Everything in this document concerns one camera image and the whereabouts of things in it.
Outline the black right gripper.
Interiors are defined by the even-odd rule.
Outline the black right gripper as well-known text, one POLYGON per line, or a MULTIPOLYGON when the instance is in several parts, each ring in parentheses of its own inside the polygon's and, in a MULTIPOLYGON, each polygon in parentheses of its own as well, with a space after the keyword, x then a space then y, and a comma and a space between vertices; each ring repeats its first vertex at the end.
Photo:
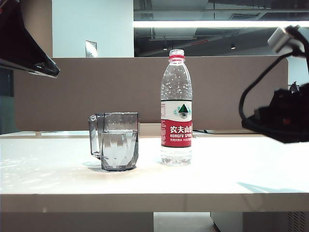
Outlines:
POLYGON ((268 106, 255 109, 245 117, 242 127, 282 143, 309 141, 309 85, 299 91, 278 89, 268 106))

